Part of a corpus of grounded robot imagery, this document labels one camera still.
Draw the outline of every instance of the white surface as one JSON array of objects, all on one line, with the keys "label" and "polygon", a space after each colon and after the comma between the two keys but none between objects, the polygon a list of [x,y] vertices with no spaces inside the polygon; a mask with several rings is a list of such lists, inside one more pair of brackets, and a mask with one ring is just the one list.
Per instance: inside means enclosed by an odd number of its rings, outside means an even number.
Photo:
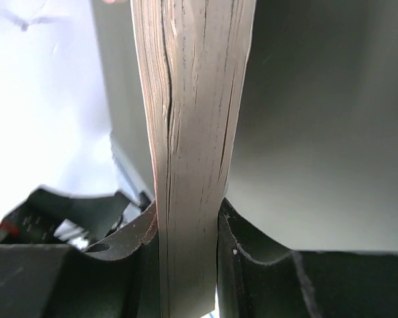
[{"label": "white surface", "polygon": [[117,189],[105,91],[88,0],[0,0],[0,219],[40,184],[75,194]]}]

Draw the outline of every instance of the gray surface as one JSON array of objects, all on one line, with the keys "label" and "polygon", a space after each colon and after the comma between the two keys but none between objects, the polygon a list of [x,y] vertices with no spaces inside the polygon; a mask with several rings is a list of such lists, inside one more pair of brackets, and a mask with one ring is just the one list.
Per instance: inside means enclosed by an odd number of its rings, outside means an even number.
[{"label": "gray surface", "polygon": [[[91,2],[111,115],[114,153],[130,172],[135,186],[143,190],[144,182],[148,193],[153,193],[151,153],[130,3]],[[137,181],[133,168],[141,180]]]},{"label": "gray surface", "polygon": [[258,1],[228,199],[291,248],[398,250],[398,0]]}]

